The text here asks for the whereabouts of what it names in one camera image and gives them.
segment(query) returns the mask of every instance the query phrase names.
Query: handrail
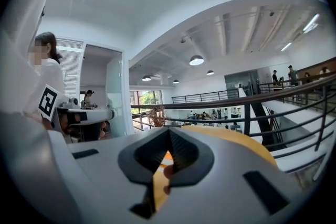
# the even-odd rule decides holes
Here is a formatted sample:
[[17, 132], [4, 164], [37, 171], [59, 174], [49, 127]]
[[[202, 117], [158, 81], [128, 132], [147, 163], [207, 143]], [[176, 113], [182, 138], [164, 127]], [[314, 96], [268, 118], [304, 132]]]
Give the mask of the handrail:
[[[241, 98], [232, 98], [227, 100], [220, 100], [216, 102], [195, 102], [195, 103], [182, 103], [182, 104], [164, 104], [165, 109], [207, 109], [207, 108], [222, 108], [228, 106], [244, 105], [246, 103], [262, 103], [266, 101], [279, 100], [285, 97], [290, 97], [302, 92], [308, 92], [316, 88], [322, 88], [324, 85], [336, 80], [336, 73], [328, 76], [323, 80], [313, 81], [300, 86], [284, 89], [281, 91], [268, 92], [258, 95], [251, 95]], [[131, 108], [158, 108], [162, 105], [132, 105]]]
[[[326, 78], [326, 77], [329, 77], [329, 76], [332, 76], [336, 74], [336, 71], [334, 72], [329, 72], [329, 73], [325, 73], [325, 74], [319, 74], [319, 75], [315, 75], [315, 76], [310, 76], [310, 77], [304, 77], [304, 78], [298, 78], [297, 80], [298, 81], [302, 81], [302, 82], [305, 82], [307, 80], [314, 80], [314, 79], [320, 79], [320, 78]], [[259, 86], [263, 86], [263, 85], [270, 85], [270, 84], [279, 84], [279, 83], [287, 83], [287, 82], [291, 82], [291, 80], [284, 80], [284, 81], [278, 81], [278, 82], [269, 82], [269, 83], [262, 83], [262, 84], [259, 84]]]
[[147, 125], [147, 126], [150, 126], [150, 127], [155, 127], [154, 125], [152, 124], [148, 124], [148, 123], [145, 123], [145, 122], [141, 122], [141, 121], [136, 121], [136, 120], [133, 120], [134, 122], [137, 122], [137, 123], [141, 123], [143, 125]]
[[173, 96], [172, 98], [188, 97], [188, 96], [195, 96], [195, 95], [201, 95], [201, 94], [212, 94], [212, 93], [228, 92], [228, 91], [237, 91], [237, 89], [227, 89], [227, 90], [217, 91], [217, 92], [205, 92], [205, 93], [198, 93], [198, 94], [190, 94], [190, 95], [182, 95], [182, 96]]
[[[281, 91], [275, 91], [275, 92], [269, 92], [269, 93], [265, 93], [265, 94], [259, 94], [259, 95], [252, 95], [252, 96], [248, 96], [248, 97], [242, 97], [242, 98], [234, 98], [234, 99], [229, 99], [229, 100], [221, 100], [221, 101], [216, 101], [216, 102], [197, 102], [197, 103], [182, 103], [182, 104], [164, 104], [164, 108], [169, 110], [169, 109], [185, 109], [185, 110], [189, 110], [189, 109], [193, 109], [193, 108], [218, 108], [218, 107], [228, 107], [228, 106], [236, 106], [236, 105], [243, 105], [245, 108], [245, 116], [244, 118], [231, 118], [231, 119], [218, 119], [218, 120], [201, 120], [201, 119], [173, 119], [173, 118], [166, 118], [167, 121], [176, 121], [176, 122], [187, 122], [187, 123], [233, 123], [233, 122], [244, 122], [245, 126], [244, 126], [244, 131], [243, 133], [250, 136], [250, 137], [258, 137], [258, 136], [271, 136], [271, 135], [276, 135], [278, 137], [278, 134], [281, 134], [281, 132], [285, 132], [285, 131], [290, 131], [290, 130], [294, 130], [298, 127], [302, 127], [304, 125], [310, 124], [316, 120], [322, 119], [321, 121], [321, 126], [313, 131], [313, 132], [309, 132], [308, 134], [305, 134], [304, 136], [300, 136], [298, 138], [294, 138], [294, 139], [290, 139], [287, 141], [283, 141], [281, 138], [275, 139], [273, 142], [273, 144], [270, 144], [269, 142], [267, 142], [266, 144], [266, 148], [270, 148], [272, 150], [270, 151], [277, 151], [277, 147], [278, 146], [285, 146], [287, 144], [291, 144], [297, 141], [301, 141], [304, 140], [310, 136], [315, 135], [316, 133], [319, 132], [317, 137], [316, 142], [309, 144], [308, 146], [303, 146], [300, 149], [290, 151], [284, 154], [279, 154], [280, 155], [275, 155], [274, 158], [280, 158], [280, 157], [285, 157], [291, 154], [295, 154], [297, 152], [301, 152], [303, 150], [306, 150], [310, 147], [315, 146], [315, 151], [318, 150], [320, 143], [322, 141], [324, 141], [327, 137], [329, 137], [330, 135], [333, 134], [332, 132], [328, 131], [328, 134], [325, 134], [324, 131], [326, 130], [327, 127], [329, 127], [330, 125], [334, 124], [336, 122], [336, 118], [334, 118], [333, 120], [328, 120], [328, 123], [326, 123], [326, 115], [328, 115], [329, 113], [332, 113], [333, 111], [335, 111], [336, 106], [334, 102], [329, 102], [328, 100], [331, 99], [332, 97], [336, 96], [336, 92], [334, 90], [331, 89], [331, 85], [335, 85], [336, 81], [336, 72], [332, 75], [326, 76], [325, 79], [323, 80], [318, 80], [318, 81], [314, 81], [311, 83], [307, 83], [307, 84], [303, 84], [301, 86], [296, 86], [296, 87], [292, 87], [289, 89], [285, 89], [285, 90], [281, 90]], [[313, 92], [313, 89], [322, 89], [322, 95], [321, 95], [321, 91], [319, 91], [318, 93], [318, 98], [317, 100], [315, 99], [308, 99], [308, 93]], [[302, 97], [302, 94], [305, 96], [303, 98], [303, 102], [302, 103], [298, 103], [300, 105], [300, 107], [297, 107], [295, 109], [292, 109], [290, 111], [286, 111], [286, 112], [281, 112], [281, 113], [276, 113], [276, 114], [270, 114], [270, 115], [265, 115], [265, 116], [257, 116], [254, 118], [250, 117], [250, 104], [252, 103], [262, 103], [262, 102], [266, 102], [266, 101], [272, 101], [272, 100], [281, 100], [283, 99], [283, 101], [285, 102], [285, 98], [286, 97], [294, 97], [295, 96], [298, 97]], [[306, 110], [308, 108], [318, 108], [317, 105], [322, 104], [322, 114], [315, 116], [311, 119], [307, 119], [301, 123], [296, 124], [295, 126], [292, 127], [287, 127], [287, 128], [283, 128], [280, 129], [279, 127], [276, 128], [276, 130], [266, 130], [264, 132], [260, 132], [260, 133], [250, 133], [250, 124], [252, 121], [259, 121], [261, 119], [276, 119], [278, 117], [287, 115], [287, 114], [293, 114], [302, 110]], [[157, 107], [161, 107], [162, 105], [133, 105], [131, 106], [132, 108], [152, 108], [155, 109]], [[134, 117], [147, 117], [147, 115], [143, 115], [143, 114], [132, 114], [132, 116]], [[150, 127], [154, 127], [151, 124], [147, 124], [147, 123], [143, 123], [140, 121], [136, 121], [133, 120], [134, 122], [138, 122], [138, 123], [142, 123], [144, 125], [148, 125]]]

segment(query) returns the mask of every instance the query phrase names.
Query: floor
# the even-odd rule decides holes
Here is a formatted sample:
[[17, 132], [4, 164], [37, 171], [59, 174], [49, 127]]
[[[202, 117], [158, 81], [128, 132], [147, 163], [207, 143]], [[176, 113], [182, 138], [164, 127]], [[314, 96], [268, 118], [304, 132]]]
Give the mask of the floor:
[[300, 170], [295, 173], [288, 174], [291, 177], [294, 177], [295, 180], [298, 182], [299, 186], [302, 188], [302, 190], [305, 190], [315, 184], [315, 182], [312, 180], [313, 176], [317, 172], [318, 168], [320, 167], [323, 159], [319, 160], [318, 162], [312, 164], [309, 167], [306, 167], [303, 170]]

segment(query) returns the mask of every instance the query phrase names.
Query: metal railing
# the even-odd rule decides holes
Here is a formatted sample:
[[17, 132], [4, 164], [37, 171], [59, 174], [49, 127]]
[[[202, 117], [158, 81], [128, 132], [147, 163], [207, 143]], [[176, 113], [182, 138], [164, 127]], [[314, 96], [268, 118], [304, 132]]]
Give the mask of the metal railing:
[[[320, 144], [322, 141], [327, 139], [329, 136], [333, 134], [333, 131], [330, 131], [327, 134], [323, 135], [323, 131], [331, 126], [335, 121], [336, 118], [330, 120], [328, 123], [326, 123], [326, 116], [330, 114], [331, 112], [335, 111], [336, 109], [336, 104], [334, 102], [330, 102], [330, 100], [336, 96], [336, 92], [333, 91], [333, 87], [336, 86], [336, 74], [332, 74], [330, 76], [326, 76], [323, 80], [318, 80], [314, 83], [305, 83], [303, 85], [297, 86], [297, 87], [291, 87], [287, 89], [283, 89], [281, 91], [274, 91], [274, 92], [268, 92], [264, 94], [258, 94], [258, 95], [253, 95], [253, 96], [247, 96], [247, 97], [242, 97], [242, 98], [232, 98], [232, 99], [227, 99], [227, 100], [220, 100], [216, 102], [194, 102], [194, 103], [183, 103], [183, 104], [164, 104], [163, 106], [165, 107], [166, 110], [171, 110], [171, 109], [209, 109], [209, 108], [224, 108], [224, 107], [230, 107], [230, 106], [244, 106], [245, 110], [245, 116], [244, 118], [234, 118], [234, 119], [220, 119], [220, 120], [192, 120], [192, 119], [172, 119], [172, 118], [167, 118], [166, 120], [169, 121], [175, 121], [175, 122], [184, 122], [185, 124], [191, 124], [191, 123], [232, 123], [232, 122], [244, 122], [244, 131], [243, 133], [250, 136], [250, 137], [257, 137], [257, 136], [272, 136], [276, 135], [277, 133], [282, 133], [285, 131], [290, 131], [294, 130], [296, 128], [302, 127], [304, 125], [307, 125], [309, 123], [312, 123], [316, 120], [321, 119], [321, 125], [316, 128], [316, 130], [309, 132], [308, 134], [301, 136], [299, 138], [293, 138], [288, 141], [284, 142], [278, 142], [274, 144], [269, 144], [265, 145], [266, 148], [268, 148], [270, 151], [274, 151], [272, 149], [276, 148], [277, 146], [282, 146], [282, 145], [288, 145], [300, 140], [304, 140], [308, 137], [312, 137], [315, 134], [318, 135], [318, 139], [305, 146], [302, 147], [298, 150], [291, 151], [288, 153], [284, 153], [281, 155], [276, 155], [274, 158], [280, 158], [284, 156], [288, 156], [303, 150], [306, 150], [310, 147], [315, 147], [315, 151], [318, 150]], [[314, 90], [322, 89], [321, 94], [319, 95], [319, 99], [314, 100], [313, 102], [309, 104], [304, 104], [298, 108], [295, 108], [290, 111], [282, 112], [282, 113], [277, 113], [277, 114], [271, 114], [267, 116], [257, 116], [255, 118], [251, 118], [250, 115], [250, 105], [253, 103], [262, 103], [262, 102], [267, 102], [267, 101], [273, 101], [273, 100], [282, 100], [284, 98], [288, 97], [295, 97], [300, 94], [305, 94], [307, 92], [312, 92]], [[132, 105], [132, 108], [139, 108], [139, 109], [153, 109], [153, 108], [158, 108], [161, 105]], [[315, 118], [308, 119], [302, 123], [296, 124], [293, 127], [288, 127], [288, 128], [283, 128], [283, 129], [278, 129], [278, 130], [269, 130], [265, 132], [260, 132], [260, 133], [250, 133], [250, 124], [253, 121], [258, 121], [258, 120], [263, 120], [263, 119], [275, 119], [278, 117], [282, 117], [288, 114], [296, 113], [302, 110], [310, 109], [310, 108], [315, 108], [317, 106], [321, 106], [321, 114], [316, 116]]]
[[140, 114], [132, 113], [132, 121], [140, 124], [140, 127], [134, 126], [134, 124], [133, 124], [133, 127], [139, 131], [144, 131], [144, 128], [143, 128], [144, 125], [149, 126], [149, 129], [154, 127], [154, 125], [142, 121], [142, 118], [148, 118], [148, 115], [146, 113], [147, 112], [142, 112]]
[[195, 103], [195, 102], [214, 102], [220, 100], [226, 100], [229, 98], [239, 97], [238, 89], [229, 89], [220, 92], [208, 92], [193, 95], [184, 95], [172, 97], [173, 104], [185, 104], [185, 103]]

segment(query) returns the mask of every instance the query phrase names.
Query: woman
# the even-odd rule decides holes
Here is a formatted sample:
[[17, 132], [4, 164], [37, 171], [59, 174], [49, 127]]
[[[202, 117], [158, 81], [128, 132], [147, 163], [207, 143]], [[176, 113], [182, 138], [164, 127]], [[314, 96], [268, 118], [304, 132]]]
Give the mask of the woman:
[[27, 113], [37, 112], [38, 102], [46, 84], [62, 94], [65, 93], [64, 77], [60, 66], [62, 55], [57, 53], [56, 46], [53, 33], [45, 32], [35, 37], [34, 46], [29, 49], [30, 64], [34, 66], [39, 78], [24, 109]]
[[95, 103], [91, 104], [91, 101], [90, 101], [90, 97], [92, 96], [93, 93], [94, 93], [93, 91], [88, 90], [84, 95], [84, 102], [85, 102], [85, 108], [86, 109], [92, 109], [92, 108], [97, 107], [97, 105]]
[[310, 74], [308, 73], [308, 72], [306, 72], [306, 73], [304, 73], [304, 75], [305, 75], [305, 80], [304, 80], [304, 82], [305, 83], [309, 83], [310, 82], [310, 79], [309, 79], [309, 77], [310, 77]]

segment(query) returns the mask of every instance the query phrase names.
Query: apriltag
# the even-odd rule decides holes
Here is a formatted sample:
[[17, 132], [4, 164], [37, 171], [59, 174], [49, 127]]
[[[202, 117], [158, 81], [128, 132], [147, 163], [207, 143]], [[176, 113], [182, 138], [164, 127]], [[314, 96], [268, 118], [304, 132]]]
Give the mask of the apriltag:
[[43, 118], [52, 121], [55, 112], [55, 107], [59, 105], [60, 94], [58, 91], [46, 85], [38, 105], [38, 110]]

